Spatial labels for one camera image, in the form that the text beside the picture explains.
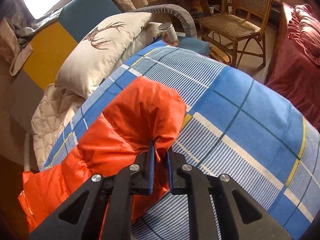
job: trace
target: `wooden chair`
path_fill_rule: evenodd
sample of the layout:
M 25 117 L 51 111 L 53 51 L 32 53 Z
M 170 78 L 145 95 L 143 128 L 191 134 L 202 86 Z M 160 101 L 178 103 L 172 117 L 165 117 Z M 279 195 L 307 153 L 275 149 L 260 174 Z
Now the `wooden chair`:
M 269 19 L 273 0 L 222 0 L 222 13 L 216 16 L 200 19 L 201 38 L 209 41 L 222 51 L 226 52 L 232 67 L 238 68 L 243 54 L 263 58 L 263 67 L 266 65 L 266 40 L 265 30 Z M 232 15 L 228 14 L 228 6 L 232 7 Z M 235 10 L 239 8 L 247 11 L 246 20 L 235 16 Z M 254 14 L 263 20 L 261 28 L 249 22 L 250 15 Z M 232 41 L 232 49 L 210 38 L 208 34 L 214 32 Z M 243 50 L 238 50 L 238 42 L 246 40 Z M 254 39 L 260 46 L 262 54 L 245 51 L 249 41 Z M 237 54 L 241 53 L 238 63 Z

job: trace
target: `beige quilted cover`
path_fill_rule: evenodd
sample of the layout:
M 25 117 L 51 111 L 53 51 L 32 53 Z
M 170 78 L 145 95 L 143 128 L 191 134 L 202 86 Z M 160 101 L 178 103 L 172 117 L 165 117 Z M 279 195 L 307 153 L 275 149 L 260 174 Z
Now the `beige quilted cover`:
M 31 121 L 33 146 L 40 170 L 59 135 L 84 101 L 84 98 L 74 92 L 56 88 L 54 84 L 48 85 L 44 90 L 44 96 Z

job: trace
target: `orange fabric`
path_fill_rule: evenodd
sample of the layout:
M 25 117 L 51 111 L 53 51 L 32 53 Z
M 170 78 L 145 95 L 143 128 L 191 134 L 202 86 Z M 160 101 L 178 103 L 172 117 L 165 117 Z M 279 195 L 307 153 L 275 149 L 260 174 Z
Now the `orange fabric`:
M 151 196 L 135 196 L 132 221 L 168 190 L 165 153 L 177 138 L 186 105 L 176 90 L 144 77 L 131 82 L 93 122 L 61 164 L 23 174 L 19 200 L 30 231 L 91 175 L 111 176 L 132 164 L 155 141 L 156 164 Z

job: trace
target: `striped fabric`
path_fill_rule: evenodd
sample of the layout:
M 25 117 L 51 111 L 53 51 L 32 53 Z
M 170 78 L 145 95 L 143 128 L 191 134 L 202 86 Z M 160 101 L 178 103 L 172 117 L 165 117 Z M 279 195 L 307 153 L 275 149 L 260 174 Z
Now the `striped fabric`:
M 60 163 L 140 75 L 176 89 L 187 104 L 173 150 L 206 174 L 232 176 L 298 240 L 320 209 L 319 133 L 289 101 L 250 76 L 162 41 L 131 57 L 87 99 L 45 169 Z M 132 226 L 135 239 L 189 239 L 187 197 L 167 193 Z

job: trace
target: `deer antler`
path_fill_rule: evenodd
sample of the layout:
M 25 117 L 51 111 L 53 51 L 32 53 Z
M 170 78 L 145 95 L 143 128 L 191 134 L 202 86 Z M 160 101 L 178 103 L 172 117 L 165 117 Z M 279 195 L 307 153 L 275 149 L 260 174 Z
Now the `deer antler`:
M 108 48 L 101 48 L 103 45 L 105 45 L 107 42 L 109 41 L 101 41 L 101 42 L 98 42 L 99 40 L 103 39 L 103 38 L 99 38 L 99 39 L 95 39 L 95 36 L 99 33 L 99 32 L 102 32 L 102 31 L 105 31 L 107 29 L 111 29 L 111 28 L 116 28 L 118 32 L 119 31 L 119 28 L 120 27 L 123 27 L 126 26 L 125 23 L 123 22 L 116 22 L 116 23 L 110 23 L 108 26 L 98 30 L 98 28 L 95 28 L 91 33 L 89 33 L 84 39 L 85 40 L 89 40 L 91 41 L 91 46 L 94 47 L 95 49 L 108 49 Z

